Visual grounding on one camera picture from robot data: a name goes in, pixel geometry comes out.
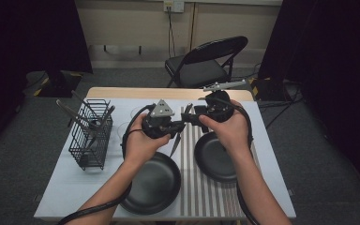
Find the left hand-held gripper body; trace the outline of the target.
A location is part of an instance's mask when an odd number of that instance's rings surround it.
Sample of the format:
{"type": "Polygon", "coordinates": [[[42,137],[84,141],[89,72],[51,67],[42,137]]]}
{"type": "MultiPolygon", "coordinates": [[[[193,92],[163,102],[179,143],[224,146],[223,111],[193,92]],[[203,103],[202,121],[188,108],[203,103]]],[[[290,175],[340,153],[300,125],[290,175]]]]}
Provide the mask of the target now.
{"type": "Polygon", "coordinates": [[[144,133],[152,139],[166,136],[172,132],[173,115],[174,111],[165,100],[161,99],[142,120],[144,133]]]}

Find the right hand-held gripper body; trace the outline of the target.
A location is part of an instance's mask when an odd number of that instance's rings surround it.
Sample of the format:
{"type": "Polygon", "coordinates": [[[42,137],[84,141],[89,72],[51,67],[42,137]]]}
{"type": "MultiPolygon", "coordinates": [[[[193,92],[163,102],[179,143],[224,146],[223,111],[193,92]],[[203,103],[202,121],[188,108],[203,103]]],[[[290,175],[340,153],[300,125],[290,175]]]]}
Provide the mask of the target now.
{"type": "Polygon", "coordinates": [[[222,123],[230,119],[234,112],[234,106],[231,104],[227,89],[245,84],[245,80],[237,82],[215,82],[205,86],[202,90],[204,92],[210,91],[204,100],[206,105],[198,105],[194,107],[196,114],[204,114],[211,119],[222,123]]]}

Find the metal table knife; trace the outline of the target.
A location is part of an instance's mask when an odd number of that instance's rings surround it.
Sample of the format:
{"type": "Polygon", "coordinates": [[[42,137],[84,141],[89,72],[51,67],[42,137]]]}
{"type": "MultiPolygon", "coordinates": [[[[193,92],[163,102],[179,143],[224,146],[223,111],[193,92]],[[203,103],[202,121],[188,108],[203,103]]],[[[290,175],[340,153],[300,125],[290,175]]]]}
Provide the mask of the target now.
{"type": "MultiPolygon", "coordinates": [[[[189,113],[191,108],[192,108],[193,104],[192,103],[189,103],[186,108],[184,109],[184,113],[189,113]]],[[[180,143],[180,140],[181,140],[181,132],[180,131],[179,133],[176,134],[175,136],[175,140],[174,140],[174,144],[173,144],[173,147],[172,147],[172,151],[171,151],[171,154],[170,154],[170,158],[173,156],[173,154],[175,153],[176,149],[177,149],[177,146],[178,144],[180,143]]]]}

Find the black round plate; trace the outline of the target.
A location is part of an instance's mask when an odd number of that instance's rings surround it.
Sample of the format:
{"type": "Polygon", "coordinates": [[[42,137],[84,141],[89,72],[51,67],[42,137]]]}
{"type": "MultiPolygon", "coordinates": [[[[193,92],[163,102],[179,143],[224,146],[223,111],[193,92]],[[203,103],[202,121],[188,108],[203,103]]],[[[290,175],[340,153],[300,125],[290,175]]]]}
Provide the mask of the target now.
{"type": "Polygon", "coordinates": [[[162,153],[155,153],[134,177],[132,187],[121,206],[138,215],[153,215],[170,206],[181,187],[177,164],[162,153]]]}
{"type": "Polygon", "coordinates": [[[230,156],[215,132],[201,136],[194,148],[194,158],[207,177],[220,183],[235,183],[236,172],[230,156]]]}

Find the black wire cutlery basket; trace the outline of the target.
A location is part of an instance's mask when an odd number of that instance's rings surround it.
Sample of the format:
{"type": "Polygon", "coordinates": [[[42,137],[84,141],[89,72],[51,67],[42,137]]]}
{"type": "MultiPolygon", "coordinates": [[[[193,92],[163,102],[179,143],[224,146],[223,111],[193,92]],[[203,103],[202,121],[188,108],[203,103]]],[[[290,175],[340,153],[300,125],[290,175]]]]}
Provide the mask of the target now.
{"type": "MultiPolygon", "coordinates": [[[[87,99],[90,107],[97,114],[98,120],[101,122],[102,117],[107,113],[108,109],[113,106],[105,99],[87,99]]],[[[90,132],[84,131],[79,125],[74,123],[70,131],[71,141],[68,148],[69,153],[73,156],[80,168],[104,168],[105,158],[108,151],[109,139],[113,128],[112,115],[107,120],[103,131],[98,134],[93,145],[88,148],[87,145],[92,140],[95,134],[95,128],[91,122],[91,112],[82,105],[78,114],[88,121],[90,132]]]]}

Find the person's right hand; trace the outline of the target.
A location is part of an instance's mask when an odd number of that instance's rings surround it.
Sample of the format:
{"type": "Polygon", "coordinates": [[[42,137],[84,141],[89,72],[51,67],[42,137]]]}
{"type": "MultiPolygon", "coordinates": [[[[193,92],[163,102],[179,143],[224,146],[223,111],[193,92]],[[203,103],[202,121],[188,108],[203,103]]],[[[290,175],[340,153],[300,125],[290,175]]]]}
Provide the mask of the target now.
{"type": "MultiPolygon", "coordinates": [[[[242,108],[236,100],[231,100],[231,104],[237,109],[242,108]]],[[[235,110],[230,119],[219,123],[207,115],[200,115],[199,120],[208,128],[216,132],[219,141],[234,158],[237,155],[250,153],[248,144],[248,121],[238,110],[235,110]]]]}

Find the person's left hand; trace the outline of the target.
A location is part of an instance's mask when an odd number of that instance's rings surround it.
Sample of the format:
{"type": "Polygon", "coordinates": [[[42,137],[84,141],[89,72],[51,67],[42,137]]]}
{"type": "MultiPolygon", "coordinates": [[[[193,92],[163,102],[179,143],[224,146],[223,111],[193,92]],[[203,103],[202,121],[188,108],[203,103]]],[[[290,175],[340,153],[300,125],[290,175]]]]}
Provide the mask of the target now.
{"type": "Polygon", "coordinates": [[[166,145],[171,138],[170,135],[157,139],[148,137],[142,130],[142,122],[145,117],[145,113],[140,114],[135,118],[130,127],[126,142],[126,155],[123,162],[123,166],[126,168],[140,168],[160,147],[166,145]]]}

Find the black folding chair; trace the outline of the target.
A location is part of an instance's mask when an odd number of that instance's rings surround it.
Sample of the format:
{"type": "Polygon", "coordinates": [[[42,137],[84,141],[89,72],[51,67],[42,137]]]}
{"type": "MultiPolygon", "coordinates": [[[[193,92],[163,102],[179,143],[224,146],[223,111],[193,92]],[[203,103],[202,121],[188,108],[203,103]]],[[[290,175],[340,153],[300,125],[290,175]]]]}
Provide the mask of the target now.
{"type": "Polygon", "coordinates": [[[234,57],[248,45],[244,36],[227,37],[206,42],[185,55],[165,61],[165,69],[173,83],[181,88],[200,88],[212,83],[229,82],[234,57]]]}

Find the black stand base yellow stripes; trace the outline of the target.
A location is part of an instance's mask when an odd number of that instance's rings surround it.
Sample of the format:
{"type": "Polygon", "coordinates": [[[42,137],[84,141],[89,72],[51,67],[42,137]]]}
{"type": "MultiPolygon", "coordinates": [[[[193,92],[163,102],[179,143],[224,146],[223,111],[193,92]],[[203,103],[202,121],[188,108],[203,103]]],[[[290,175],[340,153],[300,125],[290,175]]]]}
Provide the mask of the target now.
{"type": "Polygon", "coordinates": [[[271,78],[248,80],[253,96],[260,101],[290,101],[291,97],[283,82],[271,78]]]}
{"type": "Polygon", "coordinates": [[[47,70],[47,78],[34,93],[40,98],[71,98],[83,75],[76,72],[47,70]]]}

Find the metal cutlery piece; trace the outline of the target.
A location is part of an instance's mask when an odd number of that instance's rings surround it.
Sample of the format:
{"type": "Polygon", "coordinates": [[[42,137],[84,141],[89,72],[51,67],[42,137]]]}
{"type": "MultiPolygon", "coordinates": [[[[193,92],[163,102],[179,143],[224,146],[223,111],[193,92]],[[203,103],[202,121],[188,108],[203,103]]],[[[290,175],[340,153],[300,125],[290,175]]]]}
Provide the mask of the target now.
{"type": "Polygon", "coordinates": [[[93,109],[90,107],[89,103],[87,103],[86,101],[83,100],[83,98],[81,98],[81,96],[79,96],[75,90],[71,90],[71,94],[78,99],[90,112],[91,112],[91,122],[94,126],[98,127],[99,125],[101,125],[101,122],[98,120],[98,115],[93,111],[93,109]]]}
{"type": "Polygon", "coordinates": [[[67,105],[65,105],[60,99],[56,100],[56,105],[65,113],[67,114],[70,119],[75,122],[77,125],[79,125],[84,131],[90,132],[91,129],[87,126],[88,121],[80,116],[77,112],[69,108],[67,105]]]}
{"type": "Polygon", "coordinates": [[[114,111],[115,107],[114,106],[111,106],[107,113],[102,117],[102,120],[101,120],[101,123],[98,127],[95,128],[95,134],[92,138],[92,140],[90,141],[90,143],[87,145],[88,148],[90,148],[93,143],[95,142],[97,136],[99,133],[101,133],[105,127],[105,125],[107,124],[107,120],[109,119],[109,117],[111,116],[112,112],[114,111]]]}

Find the striped woven placemat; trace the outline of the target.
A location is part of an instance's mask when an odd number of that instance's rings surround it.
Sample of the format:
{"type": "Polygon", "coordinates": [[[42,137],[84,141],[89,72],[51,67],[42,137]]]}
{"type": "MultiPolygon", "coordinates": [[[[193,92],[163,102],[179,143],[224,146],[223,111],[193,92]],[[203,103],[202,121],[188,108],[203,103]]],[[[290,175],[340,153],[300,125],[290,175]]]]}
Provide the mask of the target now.
{"type": "Polygon", "coordinates": [[[220,183],[207,177],[196,164],[194,148],[203,133],[186,124],[178,147],[181,171],[180,215],[190,218],[245,219],[235,183],[220,183]]]}

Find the black curtain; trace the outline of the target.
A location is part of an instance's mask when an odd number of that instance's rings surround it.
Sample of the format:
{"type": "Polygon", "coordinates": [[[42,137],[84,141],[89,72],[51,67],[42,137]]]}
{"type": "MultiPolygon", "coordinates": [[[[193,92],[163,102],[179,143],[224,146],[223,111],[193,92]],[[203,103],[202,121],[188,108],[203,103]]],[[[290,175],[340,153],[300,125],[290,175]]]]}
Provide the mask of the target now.
{"type": "Polygon", "coordinates": [[[259,77],[299,82],[360,173],[360,0],[282,0],[259,77]]]}
{"type": "Polygon", "coordinates": [[[93,71],[75,0],[0,0],[0,130],[47,70],[93,71]]]}

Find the white wall socket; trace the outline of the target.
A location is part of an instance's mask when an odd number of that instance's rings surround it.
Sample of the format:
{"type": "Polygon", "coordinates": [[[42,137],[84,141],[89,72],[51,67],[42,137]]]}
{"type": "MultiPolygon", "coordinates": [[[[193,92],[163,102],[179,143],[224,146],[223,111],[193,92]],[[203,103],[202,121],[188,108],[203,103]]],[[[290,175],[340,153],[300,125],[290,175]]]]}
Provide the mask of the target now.
{"type": "Polygon", "coordinates": [[[183,13],[185,11],[185,2],[181,0],[164,0],[163,9],[165,12],[183,13]]]}

